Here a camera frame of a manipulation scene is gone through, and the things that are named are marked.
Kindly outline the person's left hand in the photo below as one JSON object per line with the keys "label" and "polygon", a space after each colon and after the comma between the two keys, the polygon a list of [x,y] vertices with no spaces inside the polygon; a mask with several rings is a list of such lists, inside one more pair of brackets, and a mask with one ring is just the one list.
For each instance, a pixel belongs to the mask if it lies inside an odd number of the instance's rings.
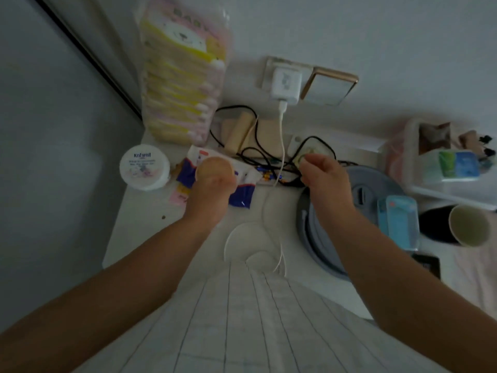
{"label": "person's left hand", "polygon": [[227,212],[229,198],[238,186],[237,177],[231,163],[219,156],[206,158],[195,175],[182,219],[198,228],[212,229]]}

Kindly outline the person's right hand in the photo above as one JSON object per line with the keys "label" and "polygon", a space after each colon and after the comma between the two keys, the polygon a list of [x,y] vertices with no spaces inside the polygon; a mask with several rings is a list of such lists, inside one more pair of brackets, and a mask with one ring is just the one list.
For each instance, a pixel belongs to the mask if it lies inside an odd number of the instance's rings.
{"label": "person's right hand", "polygon": [[348,174],[337,160],[333,174],[326,181],[307,188],[322,225],[339,224],[355,213]]}

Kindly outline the person's right forearm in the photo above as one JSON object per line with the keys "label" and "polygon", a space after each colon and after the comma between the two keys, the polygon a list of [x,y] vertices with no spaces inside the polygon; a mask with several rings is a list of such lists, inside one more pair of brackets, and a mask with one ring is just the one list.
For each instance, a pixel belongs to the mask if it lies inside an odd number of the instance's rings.
{"label": "person's right forearm", "polygon": [[497,373],[497,320],[401,250],[353,206],[316,209],[379,327],[452,373]]}

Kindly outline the white power strip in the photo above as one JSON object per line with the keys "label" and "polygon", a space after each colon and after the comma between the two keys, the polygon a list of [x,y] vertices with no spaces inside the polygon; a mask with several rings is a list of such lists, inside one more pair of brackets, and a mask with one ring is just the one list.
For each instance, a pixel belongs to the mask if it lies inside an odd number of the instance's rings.
{"label": "white power strip", "polygon": [[387,139],[341,131],[301,131],[292,135],[286,148],[286,157],[292,157],[303,141],[309,138],[302,151],[314,149],[331,155],[333,150],[338,160],[376,167],[379,151]]}

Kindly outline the grey round appliance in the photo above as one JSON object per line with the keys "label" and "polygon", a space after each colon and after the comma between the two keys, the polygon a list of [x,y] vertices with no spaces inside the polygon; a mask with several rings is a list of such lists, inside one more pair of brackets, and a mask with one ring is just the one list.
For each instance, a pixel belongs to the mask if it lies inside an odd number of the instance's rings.
{"label": "grey round appliance", "polygon": [[[377,201],[389,195],[407,196],[397,182],[377,169],[358,165],[346,167],[345,170],[349,176],[354,206],[377,227]],[[304,248],[322,269],[338,279],[350,282],[334,245],[317,219],[308,189],[302,192],[297,203],[296,229]]]}

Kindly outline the beige flat box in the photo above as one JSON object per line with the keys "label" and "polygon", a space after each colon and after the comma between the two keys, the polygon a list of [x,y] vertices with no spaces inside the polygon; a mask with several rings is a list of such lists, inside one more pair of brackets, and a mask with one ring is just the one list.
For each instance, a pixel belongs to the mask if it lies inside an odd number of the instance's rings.
{"label": "beige flat box", "polygon": [[280,140],[280,127],[277,120],[261,119],[257,126],[252,123],[252,127],[239,150],[239,154],[245,150],[244,155],[249,158],[266,157],[282,158],[283,149]]}

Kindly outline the white and blue packet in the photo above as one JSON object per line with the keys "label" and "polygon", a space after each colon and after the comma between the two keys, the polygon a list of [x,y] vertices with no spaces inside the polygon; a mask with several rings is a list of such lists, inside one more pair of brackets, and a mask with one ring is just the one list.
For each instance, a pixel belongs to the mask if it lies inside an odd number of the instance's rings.
{"label": "white and blue packet", "polygon": [[249,209],[255,186],[262,179],[261,173],[251,165],[237,161],[216,150],[191,146],[177,176],[177,189],[184,188],[183,193],[188,196],[199,177],[222,174],[227,171],[227,165],[230,165],[237,179],[237,189],[230,196],[229,205]]}

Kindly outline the beige tube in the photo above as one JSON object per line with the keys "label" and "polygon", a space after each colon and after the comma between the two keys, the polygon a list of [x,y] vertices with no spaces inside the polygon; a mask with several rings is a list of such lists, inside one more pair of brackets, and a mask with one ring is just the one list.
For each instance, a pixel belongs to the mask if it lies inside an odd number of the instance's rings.
{"label": "beige tube", "polygon": [[236,156],[239,153],[254,120],[254,115],[245,111],[237,119],[233,119],[225,142],[225,151],[229,156]]}

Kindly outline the clear plastic storage box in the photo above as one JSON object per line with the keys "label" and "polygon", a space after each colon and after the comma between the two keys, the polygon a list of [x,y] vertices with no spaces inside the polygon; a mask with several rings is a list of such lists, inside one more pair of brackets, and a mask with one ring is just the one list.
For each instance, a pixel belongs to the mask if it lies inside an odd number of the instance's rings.
{"label": "clear plastic storage box", "polygon": [[489,211],[497,210],[497,139],[451,123],[452,136],[462,149],[473,152],[479,161],[480,177],[475,181],[442,181],[438,153],[419,156],[419,125],[439,125],[421,118],[410,119],[403,131],[380,149],[380,167],[398,182],[407,194],[464,204]]}

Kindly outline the light blue box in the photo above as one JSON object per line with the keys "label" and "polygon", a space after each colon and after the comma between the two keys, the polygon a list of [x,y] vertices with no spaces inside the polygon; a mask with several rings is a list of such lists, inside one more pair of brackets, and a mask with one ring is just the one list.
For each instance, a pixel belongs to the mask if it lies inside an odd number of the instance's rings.
{"label": "light blue box", "polygon": [[419,249],[419,214],[416,200],[405,195],[389,195],[377,201],[378,227],[407,252]]}

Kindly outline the brown item in box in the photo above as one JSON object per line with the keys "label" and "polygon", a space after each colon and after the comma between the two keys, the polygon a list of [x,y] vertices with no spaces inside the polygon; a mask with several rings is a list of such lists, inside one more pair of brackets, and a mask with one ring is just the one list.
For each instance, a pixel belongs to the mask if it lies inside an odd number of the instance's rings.
{"label": "brown item in box", "polygon": [[419,156],[432,150],[462,149],[462,144],[452,136],[451,123],[419,125]]}

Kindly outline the black round object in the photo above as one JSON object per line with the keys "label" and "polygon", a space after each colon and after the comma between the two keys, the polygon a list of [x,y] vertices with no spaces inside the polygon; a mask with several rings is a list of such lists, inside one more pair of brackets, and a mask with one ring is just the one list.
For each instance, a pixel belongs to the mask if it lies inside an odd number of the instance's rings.
{"label": "black round object", "polygon": [[459,246],[450,228],[450,214],[456,205],[432,208],[419,215],[419,230],[427,238]]}

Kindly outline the white paper cup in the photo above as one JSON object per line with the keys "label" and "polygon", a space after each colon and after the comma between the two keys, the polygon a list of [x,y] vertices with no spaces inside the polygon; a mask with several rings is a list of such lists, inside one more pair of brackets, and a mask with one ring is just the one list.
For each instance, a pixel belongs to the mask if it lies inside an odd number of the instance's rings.
{"label": "white paper cup", "polygon": [[491,225],[486,211],[467,205],[456,205],[449,213],[449,229],[456,244],[479,248],[491,236]]}

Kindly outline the person's white checked garment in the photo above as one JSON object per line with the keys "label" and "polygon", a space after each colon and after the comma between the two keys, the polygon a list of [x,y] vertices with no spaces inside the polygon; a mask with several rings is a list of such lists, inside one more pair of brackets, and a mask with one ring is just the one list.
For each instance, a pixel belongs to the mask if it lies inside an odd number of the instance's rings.
{"label": "person's white checked garment", "polygon": [[449,373],[341,305],[230,263],[74,373]]}

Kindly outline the gold-framed wall switch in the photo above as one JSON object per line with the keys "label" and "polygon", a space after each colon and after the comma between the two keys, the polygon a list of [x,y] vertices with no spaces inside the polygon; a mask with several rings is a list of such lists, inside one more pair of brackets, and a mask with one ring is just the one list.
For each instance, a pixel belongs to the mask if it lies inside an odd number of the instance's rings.
{"label": "gold-framed wall switch", "polygon": [[338,106],[359,82],[355,74],[314,67],[302,88],[300,99],[321,106]]}

